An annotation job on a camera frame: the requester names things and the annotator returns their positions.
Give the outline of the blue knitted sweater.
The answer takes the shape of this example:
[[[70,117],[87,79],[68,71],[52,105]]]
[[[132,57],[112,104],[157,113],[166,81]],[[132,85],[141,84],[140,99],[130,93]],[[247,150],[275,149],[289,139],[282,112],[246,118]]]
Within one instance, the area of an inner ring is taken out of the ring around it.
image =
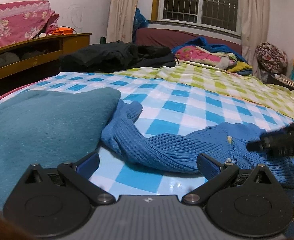
[[[161,171],[197,174],[196,159],[204,153],[243,169],[266,164],[283,187],[294,189],[294,157],[268,158],[246,149],[246,143],[257,140],[264,129],[223,122],[187,135],[163,133],[146,138],[134,124],[141,112],[140,103],[120,100],[101,133],[102,142],[125,161]]]

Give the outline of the teal fleece cloth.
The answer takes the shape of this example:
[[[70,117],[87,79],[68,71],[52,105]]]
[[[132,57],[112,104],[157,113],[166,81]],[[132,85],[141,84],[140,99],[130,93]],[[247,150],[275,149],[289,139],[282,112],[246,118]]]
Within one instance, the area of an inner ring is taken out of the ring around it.
[[[0,104],[0,209],[33,163],[56,167],[93,152],[121,94],[29,90]]]

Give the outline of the stack of papers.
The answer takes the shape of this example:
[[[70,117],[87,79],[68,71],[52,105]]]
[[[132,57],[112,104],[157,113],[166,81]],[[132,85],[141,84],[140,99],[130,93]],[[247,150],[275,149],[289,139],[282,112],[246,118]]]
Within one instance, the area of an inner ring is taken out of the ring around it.
[[[273,74],[272,76],[282,84],[294,89],[294,81],[290,80],[287,76],[283,74]]]

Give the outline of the green white checkered bedsheet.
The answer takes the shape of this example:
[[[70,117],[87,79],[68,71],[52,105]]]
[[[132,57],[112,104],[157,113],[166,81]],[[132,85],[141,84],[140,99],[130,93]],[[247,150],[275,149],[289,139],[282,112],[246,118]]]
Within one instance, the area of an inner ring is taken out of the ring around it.
[[[264,84],[256,77],[239,76],[219,68],[188,61],[177,63],[171,68],[141,67],[122,70],[116,74],[183,83],[256,103],[294,119],[294,90]]]

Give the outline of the floral patterned bundle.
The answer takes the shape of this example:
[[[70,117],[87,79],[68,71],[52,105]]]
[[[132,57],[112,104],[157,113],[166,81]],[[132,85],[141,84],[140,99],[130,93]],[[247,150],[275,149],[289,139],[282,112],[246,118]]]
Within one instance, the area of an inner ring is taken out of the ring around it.
[[[281,74],[287,68],[288,59],[285,51],[269,42],[259,44],[255,53],[258,63],[271,74]]]

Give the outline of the pink floral folded quilt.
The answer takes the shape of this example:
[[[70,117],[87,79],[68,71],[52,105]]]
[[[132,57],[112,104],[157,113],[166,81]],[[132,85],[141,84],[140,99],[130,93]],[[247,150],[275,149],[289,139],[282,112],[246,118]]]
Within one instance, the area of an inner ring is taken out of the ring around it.
[[[233,53],[211,53],[199,46],[180,48],[175,52],[175,56],[178,60],[206,64],[223,70],[235,66],[238,62]]]

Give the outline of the black jacket on bed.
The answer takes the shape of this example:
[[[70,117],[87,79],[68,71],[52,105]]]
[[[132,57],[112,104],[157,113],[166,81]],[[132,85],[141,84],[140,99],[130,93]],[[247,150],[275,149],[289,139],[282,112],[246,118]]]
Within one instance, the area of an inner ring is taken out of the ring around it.
[[[168,47],[141,46],[122,41],[92,44],[59,58],[60,71],[113,73],[141,67],[174,67],[175,56]]]

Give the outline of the blue blanket on bench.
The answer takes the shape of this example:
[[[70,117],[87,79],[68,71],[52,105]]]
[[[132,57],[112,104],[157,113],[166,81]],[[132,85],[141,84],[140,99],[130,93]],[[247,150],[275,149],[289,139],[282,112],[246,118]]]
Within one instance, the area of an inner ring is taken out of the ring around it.
[[[225,44],[210,44],[205,37],[201,36],[189,40],[180,46],[172,48],[171,52],[175,54],[176,52],[178,52],[179,49],[186,46],[199,46],[211,53],[233,53],[238,61],[247,63],[246,59],[230,46]]]

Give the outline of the orange bag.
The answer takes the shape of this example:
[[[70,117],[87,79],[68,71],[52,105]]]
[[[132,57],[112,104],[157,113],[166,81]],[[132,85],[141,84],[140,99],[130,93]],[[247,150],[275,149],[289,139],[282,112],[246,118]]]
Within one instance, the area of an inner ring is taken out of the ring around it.
[[[52,35],[72,35],[73,33],[74,33],[74,28],[58,27],[51,34]]]

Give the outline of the right beige curtain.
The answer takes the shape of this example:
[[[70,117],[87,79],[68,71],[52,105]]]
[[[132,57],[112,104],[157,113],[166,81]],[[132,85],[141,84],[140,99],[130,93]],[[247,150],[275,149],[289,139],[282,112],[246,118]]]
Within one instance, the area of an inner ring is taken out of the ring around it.
[[[267,41],[270,0],[238,0],[238,6],[242,56],[253,67],[253,76],[260,79],[256,48]]]

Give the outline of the beige curtain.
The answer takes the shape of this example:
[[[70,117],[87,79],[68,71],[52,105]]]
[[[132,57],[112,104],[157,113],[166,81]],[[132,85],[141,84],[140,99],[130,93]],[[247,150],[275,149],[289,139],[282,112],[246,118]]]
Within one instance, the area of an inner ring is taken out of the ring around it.
[[[256,48],[267,41],[270,0],[238,0],[238,6],[242,56],[253,67],[253,76],[260,79]]]
[[[138,0],[111,0],[107,25],[107,42],[131,42],[137,4]]]

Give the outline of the barred window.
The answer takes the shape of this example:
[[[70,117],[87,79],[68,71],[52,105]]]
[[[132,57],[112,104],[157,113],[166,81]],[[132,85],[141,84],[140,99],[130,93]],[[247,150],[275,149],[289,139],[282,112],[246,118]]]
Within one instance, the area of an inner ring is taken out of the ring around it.
[[[151,20],[240,35],[239,0],[152,0]]]

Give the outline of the dark blue plastic bag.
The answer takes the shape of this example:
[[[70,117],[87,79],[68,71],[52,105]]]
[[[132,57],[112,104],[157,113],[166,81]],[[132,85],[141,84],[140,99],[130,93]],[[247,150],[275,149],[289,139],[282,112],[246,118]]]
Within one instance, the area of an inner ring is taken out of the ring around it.
[[[134,21],[133,21],[133,32],[132,32],[132,42],[136,40],[136,32],[138,29],[147,28],[149,26],[149,21],[141,14],[139,8],[135,10]]]

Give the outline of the pink floral cloth cover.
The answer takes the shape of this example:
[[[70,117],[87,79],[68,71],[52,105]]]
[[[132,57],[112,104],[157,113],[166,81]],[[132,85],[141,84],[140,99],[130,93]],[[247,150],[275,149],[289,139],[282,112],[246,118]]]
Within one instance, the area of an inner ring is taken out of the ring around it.
[[[30,40],[57,29],[59,14],[49,1],[21,1],[0,4],[0,48]]]

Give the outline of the left beige curtain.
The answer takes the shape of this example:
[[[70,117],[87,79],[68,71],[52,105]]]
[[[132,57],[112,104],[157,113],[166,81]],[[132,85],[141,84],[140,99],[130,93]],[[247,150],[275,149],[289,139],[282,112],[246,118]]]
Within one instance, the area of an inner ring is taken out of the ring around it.
[[[131,42],[137,4],[138,0],[111,0],[107,25],[107,42]]]

